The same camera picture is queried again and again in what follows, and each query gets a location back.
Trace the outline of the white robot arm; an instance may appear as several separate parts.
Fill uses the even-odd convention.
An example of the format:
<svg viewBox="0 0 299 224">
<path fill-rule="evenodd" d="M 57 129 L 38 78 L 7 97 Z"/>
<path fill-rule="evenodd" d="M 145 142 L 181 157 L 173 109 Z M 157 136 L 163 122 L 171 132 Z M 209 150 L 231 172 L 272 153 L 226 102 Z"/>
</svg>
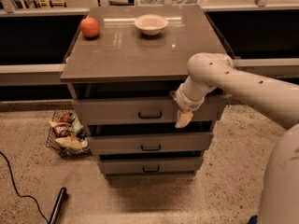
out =
<svg viewBox="0 0 299 224">
<path fill-rule="evenodd" d="M 286 130 L 266 166 L 256 224 L 299 224 L 299 86 L 235 69 L 222 53 L 197 53 L 187 63 L 188 77 L 175 91 L 176 126 L 217 88 L 268 117 Z"/>
</svg>

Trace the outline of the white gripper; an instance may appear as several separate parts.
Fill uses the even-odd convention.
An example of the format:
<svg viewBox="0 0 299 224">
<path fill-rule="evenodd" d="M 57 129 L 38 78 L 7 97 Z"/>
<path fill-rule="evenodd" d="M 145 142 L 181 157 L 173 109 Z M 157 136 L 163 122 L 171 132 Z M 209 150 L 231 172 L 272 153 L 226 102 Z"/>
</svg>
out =
<svg viewBox="0 0 299 224">
<path fill-rule="evenodd" d="M 198 101 L 194 101 L 187 97 L 182 90 L 170 91 L 169 95 L 175 99 L 179 107 L 177 112 L 177 122 L 175 127 L 180 129 L 186 127 L 192 120 L 193 113 L 192 111 L 197 110 L 202 103 L 205 101 L 205 98 L 202 97 Z"/>
</svg>

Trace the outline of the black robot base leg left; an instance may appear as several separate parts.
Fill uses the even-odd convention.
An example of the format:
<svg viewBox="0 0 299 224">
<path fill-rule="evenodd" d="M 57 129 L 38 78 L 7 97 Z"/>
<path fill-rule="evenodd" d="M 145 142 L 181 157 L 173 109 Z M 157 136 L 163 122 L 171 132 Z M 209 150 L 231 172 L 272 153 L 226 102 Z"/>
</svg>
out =
<svg viewBox="0 0 299 224">
<path fill-rule="evenodd" d="M 55 205 L 53 206 L 48 224 L 56 224 L 56 221 L 57 221 L 57 219 L 60 215 L 60 212 L 62 210 L 63 204 L 67 200 L 67 198 L 68 198 L 67 188 L 66 187 L 60 188 L 60 191 L 58 193 Z"/>
</svg>

